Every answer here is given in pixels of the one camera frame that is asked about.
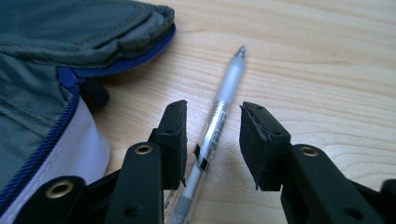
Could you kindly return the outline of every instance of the black plastic part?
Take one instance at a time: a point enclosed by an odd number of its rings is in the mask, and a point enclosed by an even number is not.
[[[290,134],[264,107],[244,102],[241,108],[239,145],[256,189],[279,191]]]
[[[378,194],[381,211],[387,223],[396,223],[396,179],[386,180]]]
[[[155,143],[139,143],[128,149],[105,223],[163,223],[161,156]]]
[[[81,84],[81,88],[99,106],[105,106],[110,98],[106,88],[92,77],[87,78],[85,82]]]
[[[166,107],[158,129],[154,130],[149,141],[161,146],[163,154],[164,189],[178,189],[184,180],[187,161],[187,102],[177,101]]]
[[[286,166],[281,202],[289,223],[382,223],[320,149],[293,146]]]
[[[54,178],[35,192],[14,223],[83,223],[88,204],[85,181],[82,178]]]

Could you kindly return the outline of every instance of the blue zipper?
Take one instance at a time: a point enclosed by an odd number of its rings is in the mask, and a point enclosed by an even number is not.
[[[111,76],[118,73],[128,71],[136,68],[144,63],[147,63],[158,55],[160,55],[166,47],[170,44],[172,38],[176,33],[176,26],[172,24],[168,33],[152,47],[147,53],[134,59],[120,58],[117,59],[113,64],[106,68],[97,69],[86,69],[86,68],[73,68],[76,76],[78,77],[104,77]]]
[[[61,118],[56,122],[44,141],[37,150],[30,156],[29,160],[22,166],[7,186],[0,192],[0,217],[8,210],[11,204],[17,199],[21,191],[30,182],[41,164],[51,153],[58,140],[61,138],[65,128],[73,118],[79,102],[78,83],[85,80],[86,77],[111,76],[122,73],[129,69],[136,68],[144,63],[151,61],[160,55],[174,37],[176,26],[172,24],[168,33],[154,45],[147,53],[135,59],[118,59],[107,68],[103,69],[79,69],[58,67],[59,81],[72,93],[72,99],[69,101],[66,110]]]
[[[43,140],[37,150],[29,157],[28,161],[22,166],[12,180],[0,193],[0,217],[7,211],[9,206],[16,200],[21,191],[30,182],[41,164],[51,153],[56,143],[62,136],[64,129],[67,127],[70,119],[73,118],[79,101],[79,88],[76,85],[71,88],[72,99],[67,104],[61,118],[50,130],[49,134]]]

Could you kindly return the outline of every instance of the wooden surface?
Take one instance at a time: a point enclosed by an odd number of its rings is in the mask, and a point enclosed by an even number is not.
[[[395,1],[147,2],[175,9],[177,35],[154,61],[101,79],[111,99],[93,115],[112,148],[108,173],[181,99],[192,151],[226,64],[245,44],[247,68],[192,223],[286,223],[280,194],[256,191],[241,156],[244,101],[265,106],[293,144],[323,149],[347,178],[376,190],[395,178]]]

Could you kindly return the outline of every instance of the fabric bag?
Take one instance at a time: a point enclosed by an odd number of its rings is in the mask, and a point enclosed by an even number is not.
[[[0,223],[11,223],[50,179],[103,176],[109,145],[80,89],[158,56],[176,26],[170,7],[121,0],[6,0],[0,15]]]

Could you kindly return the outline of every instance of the clear plastic pen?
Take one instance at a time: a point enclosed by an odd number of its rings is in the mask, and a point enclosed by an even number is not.
[[[207,165],[210,162],[219,141],[224,121],[230,111],[239,80],[245,69],[245,46],[242,46],[231,58],[225,76],[213,101],[205,127],[202,129],[194,154],[188,157],[186,188],[180,185],[176,192],[174,206],[170,211],[166,223],[188,223],[201,186],[206,177]]]

